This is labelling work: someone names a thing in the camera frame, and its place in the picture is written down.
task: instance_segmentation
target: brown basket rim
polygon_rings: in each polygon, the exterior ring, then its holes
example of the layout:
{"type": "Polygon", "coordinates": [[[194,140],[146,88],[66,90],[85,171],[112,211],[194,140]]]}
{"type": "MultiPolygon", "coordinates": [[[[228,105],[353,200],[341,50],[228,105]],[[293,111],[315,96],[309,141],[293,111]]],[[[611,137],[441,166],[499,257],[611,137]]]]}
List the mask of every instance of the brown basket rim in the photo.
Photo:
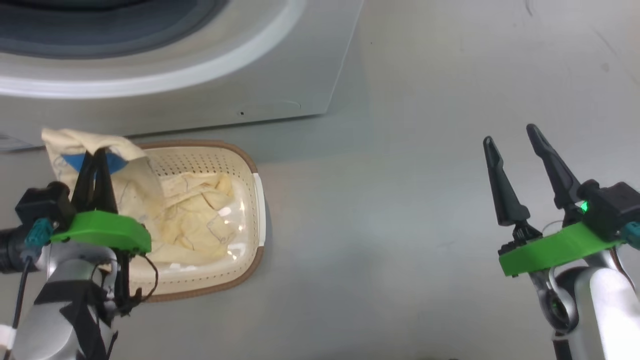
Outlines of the brown basket rim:
{"type": "MultiPolygon", "coordinates": [[[[232,145],[230,143],[222,142],[219,140],[170,140],[163,142],[150,142],[150,143],[142,143],[138,144],[138,146],[143,150],[152,150],[152,149],[161,149],[164,147],[220,147],[223,149],[227,149],[233,151],[238,154],[249,166],[249,170],[252,173],[256,174],[258,172],[258,168],[255,166],[255,163],[249,157],[249,155],[244,152],[239,147],[232,145]]],[[[237,279],[229,282],[225,282],[223,284],[218,284],[214,286],[210,286],[207,288],[182,291],[179,293],[169,293],[169,294],[160,294],[153,295],[149,298],[148,302],[163,302],[163,301],[173,301],[180,299],[188,299],[191,297],[197,297],[201,295],[207,295],[210,293],[215,293],[217,291],[228,290],[234,288],[243,282],[245,282],[253,273],[258,269],[260,262],[262,261],[262,256],[264,255],[264,246],[260,246],[256,249],[255,258],[253,259],[251,265],[246,269],[246,271],[240,275],[237,279]]]]}

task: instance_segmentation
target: laundry basket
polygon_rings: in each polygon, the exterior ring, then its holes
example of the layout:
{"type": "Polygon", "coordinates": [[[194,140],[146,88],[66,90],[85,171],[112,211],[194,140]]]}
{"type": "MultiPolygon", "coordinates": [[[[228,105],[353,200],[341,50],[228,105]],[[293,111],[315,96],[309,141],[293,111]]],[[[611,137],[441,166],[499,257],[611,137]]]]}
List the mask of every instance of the laundry basket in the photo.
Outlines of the laundry basket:
{"type": "MultiPolygon", "coordinates": [[[[184,140],[140,146],[148,154],[154,172],[172,176],[184,172],[229,174],[234,191],[232,204],[220,215],[237,224],[238,232],[221,259],[206,265],[158,263],[159,282],[150,301],[167,301],[205,295],[241,284],[258,267],[264,252],[266,212],[262,182],[249,155],[234,145],[218,141],[184,140]]],[[[140,257],[131,262],[132,293],[153,288],[155,272],[140,257]]]]}

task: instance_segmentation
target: crumpled cloth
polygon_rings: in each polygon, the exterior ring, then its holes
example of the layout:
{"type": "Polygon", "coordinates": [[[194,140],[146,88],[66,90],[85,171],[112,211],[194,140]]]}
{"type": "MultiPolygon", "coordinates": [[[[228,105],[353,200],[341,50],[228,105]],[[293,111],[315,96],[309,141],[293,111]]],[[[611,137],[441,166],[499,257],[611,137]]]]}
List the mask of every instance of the crumpled cloth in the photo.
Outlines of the crumpled cloth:
{"type": "Polygon", "coordinates": [[[145,225],[152,261],[202,265],[226,253],[235,232],[218,210],[233,201],[228,174],[158,177],[145,152],[120,136],[43,129],[42,140],[56,177],[72,191],[78,175],[74,156],[107,147],[125,161],[122,168],[109,163],[118,212],[145,225]]]}

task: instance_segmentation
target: green plastic part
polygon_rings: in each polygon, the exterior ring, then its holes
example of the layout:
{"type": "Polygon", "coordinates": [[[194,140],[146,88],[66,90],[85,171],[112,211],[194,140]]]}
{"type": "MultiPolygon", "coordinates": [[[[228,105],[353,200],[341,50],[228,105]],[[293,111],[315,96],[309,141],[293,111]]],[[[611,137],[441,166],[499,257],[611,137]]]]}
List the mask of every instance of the green plastic part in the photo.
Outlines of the green plastic part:
{"type": "Polygon", "coordinates": [[[51,242],[73,239],[135,254],[151,252],[151,235],[135,219],[105,211],[78,213],[69,230],[51,236],[51,242]]]}
{"type": "Polygon", "coordinates": [[[622,243],[622,240],[603,241],[579,222],[509,251],[499,259],[504,275],[514,276],[567,264],[622,243]]]}

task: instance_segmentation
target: floor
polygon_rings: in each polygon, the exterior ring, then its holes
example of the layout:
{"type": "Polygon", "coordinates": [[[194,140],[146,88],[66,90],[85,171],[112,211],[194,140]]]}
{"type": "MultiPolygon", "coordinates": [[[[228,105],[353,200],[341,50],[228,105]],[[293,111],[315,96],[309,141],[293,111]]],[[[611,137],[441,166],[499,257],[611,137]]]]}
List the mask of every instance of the floor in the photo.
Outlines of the floor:
{"type": "MultiPolygon", "coordinates": [[[[531,223],[561,218],[525,125],[581,181],[640,184],[640,4],[368,0],[329,112],[161,138],[234,143],[258,164],[265,258],[243,285],[147,304],[114,359],[553,358],[526,277],[505,278],[481,140],[492,135],[531,223]]],[[[0,155],[0,225],[42,151],[0,155]]],[[[623,251],[640,279],[640,254],[623,251]]],[[[29,284],[33,299],[42,276],[29,284]]],[[[16,276],[0,278],[9,322],[16,276]]]]}

